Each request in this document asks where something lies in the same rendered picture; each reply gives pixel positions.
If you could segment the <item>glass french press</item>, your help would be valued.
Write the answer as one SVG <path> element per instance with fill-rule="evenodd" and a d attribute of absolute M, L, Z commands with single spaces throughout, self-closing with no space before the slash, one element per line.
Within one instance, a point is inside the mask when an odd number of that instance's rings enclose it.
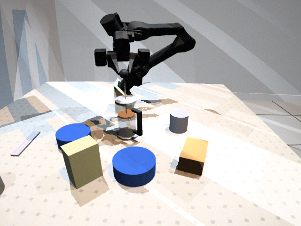
<path fill-rule="evenodd" d="M 119 72 L 124 79 L 125 95 L 115 98 L 118 132 L 117 137 L 129 141 L 143 135 L 142 111 L 136 109 L 136 97 L 126 95 L 125 78 L 128 77 L 128 70 L 122 69 Z"/>

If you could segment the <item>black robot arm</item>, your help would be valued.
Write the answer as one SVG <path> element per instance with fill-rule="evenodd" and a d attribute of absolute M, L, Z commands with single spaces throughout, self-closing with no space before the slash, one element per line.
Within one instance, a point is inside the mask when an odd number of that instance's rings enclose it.
<path fill-rule="evenodd" d="M 185 31 L 179 23 L 171 24 L 147 24 L 141 21 L 122 22 L 117 12 L 105 15 L 101 25 L 109 36 L 113 37 L 113 51 L 116 47 L 127 47 L 130 50 L 130 42 L 145 40 L 152 36 L 176 35 L 174 42 L 160 51 L 152 54 L 148 65 L 137 65 L 125 78 L 126 94 L 135 85 L 142 85 L 142 80 L 148 71 L 169 57 L 192 50 L 196 41 Z"/>

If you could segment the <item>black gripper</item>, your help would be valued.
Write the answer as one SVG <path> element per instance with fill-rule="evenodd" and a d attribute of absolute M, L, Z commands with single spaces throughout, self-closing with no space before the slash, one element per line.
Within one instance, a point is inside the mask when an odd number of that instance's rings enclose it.
<path fill-rule="evenodd" d="M 137 65 L 148 65 L 150 59 L 150 51 L 148 48 L 139 48 L 138 53 L 130 53 L 127 47 L 116 47 L 114 51 L 107 51 L 106 48 L 95 49 L 95 65 L 106 66 L 113 69 L 119 75 L 119 67 L 117 62 L 129 62 L 130 75 L 132 69 Z"/>

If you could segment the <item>blue cylinder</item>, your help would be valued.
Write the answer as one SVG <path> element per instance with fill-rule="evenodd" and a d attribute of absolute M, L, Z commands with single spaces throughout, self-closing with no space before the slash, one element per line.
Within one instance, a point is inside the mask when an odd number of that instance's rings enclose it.
<path fill-rule="evenodd" d="M 84 123 L 72 123 L 58 129 L 55 133 L 58 148 L 79 138 L 91 135 L 90 127 Z"/>
<path fill-rule="evenodd" d="M 112 158 L 116 181 L 128 187 L 141 187 L 151 182 L 156 174 L 155 154 L 146 148 L 129 146 Z"/>

